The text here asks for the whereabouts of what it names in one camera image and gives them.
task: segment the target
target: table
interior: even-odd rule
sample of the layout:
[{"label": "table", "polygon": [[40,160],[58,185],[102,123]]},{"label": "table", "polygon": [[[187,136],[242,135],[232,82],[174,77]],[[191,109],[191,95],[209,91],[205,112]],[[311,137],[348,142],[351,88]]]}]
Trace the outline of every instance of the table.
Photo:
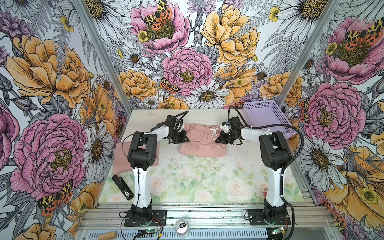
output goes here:
[{"label": "table", "polygon": [[[185,110],[133,110],[122,134],[148,132],[167,115]],[[184,122],[220,125],[227,121],[228,110],[189,110]],[[245,140],[240,146],[227,145],[224,157],[192,157],[179,153],[180,145],[160,141],[159,165],[152,168],[150,192],[154,203],[240,203],[264,202],[268,176],[257,143]],[[128,202],[112,180],[112,167],[104,184],[99,203]],[[118,174],[134,192],[132,171]],[[303,202],[296,179],[288,167],[285,175],[285,198]]]}]

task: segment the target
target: purple plastic basket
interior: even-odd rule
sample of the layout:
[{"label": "purple plastic basket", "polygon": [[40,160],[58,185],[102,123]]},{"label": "purple plastic basket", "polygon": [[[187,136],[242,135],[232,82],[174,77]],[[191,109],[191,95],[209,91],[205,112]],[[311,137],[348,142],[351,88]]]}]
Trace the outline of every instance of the purple plastic basket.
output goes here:
[{"label": "purple plastic basket", "polygon": [[[247,123],[254,127],[284,123],[292,125],[273,100],[244,103],[243,115]],[[280,131],[285,139],[292,137],[296,131],[288,127],[269,127],[271,132]]]}]

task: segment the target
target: pink fabric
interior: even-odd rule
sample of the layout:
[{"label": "pink fabric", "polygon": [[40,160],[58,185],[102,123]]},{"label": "pink fabric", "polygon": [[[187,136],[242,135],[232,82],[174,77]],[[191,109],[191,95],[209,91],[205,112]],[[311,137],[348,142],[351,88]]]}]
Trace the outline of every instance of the pink fabric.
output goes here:
[{"label": "pink fabric", "polygon": [[179,148],[181,154],[196,157],[223,157],[226,155],[225,144],[215,143],[216,134],[212,138],[213,131],[217,129],[217,137],[220,135],[219,126],[202,126],[198,124],[185,123],[184,130],[187,131],[189,142],[184,142]]},{"label": "pink fabric", "polygon": [[[128,154],[129,147],[131,146],[131,142],[124,142],[124,153]],[[159,164],[159,148],[160,145],[157,143],[157,151],[156,151],[156,160],[153,166],[157,166]],[[131,164],[128,162],[127,157],[122,152],[122,144],[118,142],[116,144],[116,148],[113,150],[113,154],[115,156],[115,160],[113,162],[112,174],[119,174],[122,172],[132,171]]]}]

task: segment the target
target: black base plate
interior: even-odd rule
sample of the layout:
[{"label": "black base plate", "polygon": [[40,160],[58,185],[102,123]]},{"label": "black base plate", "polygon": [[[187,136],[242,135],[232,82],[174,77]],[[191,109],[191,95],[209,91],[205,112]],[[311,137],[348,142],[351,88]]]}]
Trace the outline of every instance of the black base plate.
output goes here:
[{"label": "black base plate", "polygon": [[[163,226],[166,225],[167,222],[167,210],[152,210],[152,217],[156,217],[161,221],[161,224]],[[124,222],[124,226],[126,227],[142,227],[138,222],[135,222],[132,218],[131,211],[128,211],[127,217]],[[149,225],[149,227],[159,227],[160,223],[158,221],[152,220]]]},{"label": "black base plate", "polygon": [[272,221],[275,222],[275,224],[273,224],[273,225],[264,220],[263,209],[248,209],[247,213],[248,213],[249,224],[251,226],[271,225],[271,227],[274,228],[275,225],[290,225],[291,224],[290,218],[286,217],[286,216],[288,216],[287,211],[285,211],[284,216],[272,219]]}]

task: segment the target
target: white drawstring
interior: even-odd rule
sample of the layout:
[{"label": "white drawstring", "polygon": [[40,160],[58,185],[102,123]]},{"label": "white drawstring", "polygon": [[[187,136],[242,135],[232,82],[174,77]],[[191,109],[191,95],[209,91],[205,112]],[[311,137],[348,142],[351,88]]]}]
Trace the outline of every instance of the white drawstring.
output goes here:
[{"label": "white drawstring", "polygon": [[218,130],[218,127],[217,128],[213,128],[213,129],[210,129],[209,131],[212,130],[212,138],[214,140],[216,140],[218,138],[218,135],[217,135],[217,130]]}]

